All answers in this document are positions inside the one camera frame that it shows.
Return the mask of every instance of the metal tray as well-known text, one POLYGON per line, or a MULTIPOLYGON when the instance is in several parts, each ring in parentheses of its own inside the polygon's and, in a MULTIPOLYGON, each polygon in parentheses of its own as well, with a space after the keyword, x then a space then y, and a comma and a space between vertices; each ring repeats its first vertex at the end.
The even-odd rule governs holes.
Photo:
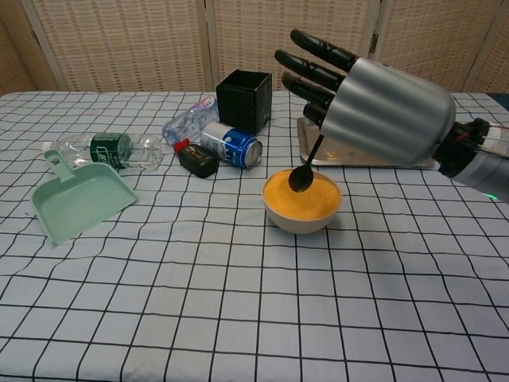
MULTIPOLYGON (((318 135, 320 135, 320 130, 317 125, 306 117, 300 117, 297 120, 297 134, 301 159, 305 162, 308 159, 309 152, 313 148, 318 135)), ((353 148, 352 146, 334 141, 327 137, 322 141, 311 164, 314 166, 397 167, 353 148)), ((432 168, 434 166, 435 161, 433 159, 428 159, 411 168, 422 169, 432 168)))

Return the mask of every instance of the orange powder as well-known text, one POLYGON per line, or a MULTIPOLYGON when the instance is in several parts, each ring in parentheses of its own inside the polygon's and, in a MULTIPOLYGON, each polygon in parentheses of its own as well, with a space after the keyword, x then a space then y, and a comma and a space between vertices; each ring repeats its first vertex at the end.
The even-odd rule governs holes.
POLYGON ((327 181, 314 178, 302 193, 294 192, 288 184, 290 171, 276 173, 265 186, 266 203, 277 213, 294 219, 318 219, 337 209, 340 195, 327 181))

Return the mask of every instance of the bottle cap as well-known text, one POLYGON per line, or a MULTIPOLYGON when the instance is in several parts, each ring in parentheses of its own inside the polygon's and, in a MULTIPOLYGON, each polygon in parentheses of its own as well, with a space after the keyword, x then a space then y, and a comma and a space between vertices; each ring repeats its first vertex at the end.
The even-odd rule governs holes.
POLYGON ((187 138, 182 141, 179 141, 173 145, 173 151, 175 151, 178 154, 179 151, 186 147, 188 144, 189 140, 187 138))
POLYGON ((42 152, 45 153, 46 151, 51 149, 51 144, 52 144, 52 142, 43 142, 42 146, 41 146, 42 152))

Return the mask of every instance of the robot finger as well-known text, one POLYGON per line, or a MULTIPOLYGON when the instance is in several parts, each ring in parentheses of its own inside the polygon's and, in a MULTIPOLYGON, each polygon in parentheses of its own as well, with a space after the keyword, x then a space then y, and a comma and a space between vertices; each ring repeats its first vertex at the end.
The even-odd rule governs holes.
POLYGON ((334 92, 337 92, 341 82, 344 80, 344 76, 339 73, 280 49, 276 50, 274 57, 288 69, 334 92))
POLYGON ((314 103, 308 103, 304 106, 303 112, 307 119, 312 120, 319 128, 321 128, 321 124, 324 122, 327 111, 314 103))
POLYGON ((328 105, 332 102, 334 94, 319 88, 316 85, 304 82, 303 80, 292 76, 288 72, 284 72, 281 77, 283 86, 290 90, 293 94, 306 99, 311 103, 319 105, 322 109, 327 110, 328 105))
POLYGON ((292 41, 313 55, 333 64, 337 68, 348 72, 357 60, 357 56, 346 49, 339 48, 318 37, 311 36, 298 29, 290 34, 292 41))

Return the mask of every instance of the green light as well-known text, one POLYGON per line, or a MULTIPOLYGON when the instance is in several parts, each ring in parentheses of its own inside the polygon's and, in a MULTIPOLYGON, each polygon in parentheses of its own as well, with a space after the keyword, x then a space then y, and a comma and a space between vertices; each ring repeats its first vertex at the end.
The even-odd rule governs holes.
POLYGON ((487 197, 489 197, 493 201, 497 201, 499 199, 498 197, 496 197, 495 195, 491 195, 490 193, 485 193, 484 195, 486 195, 487 197))

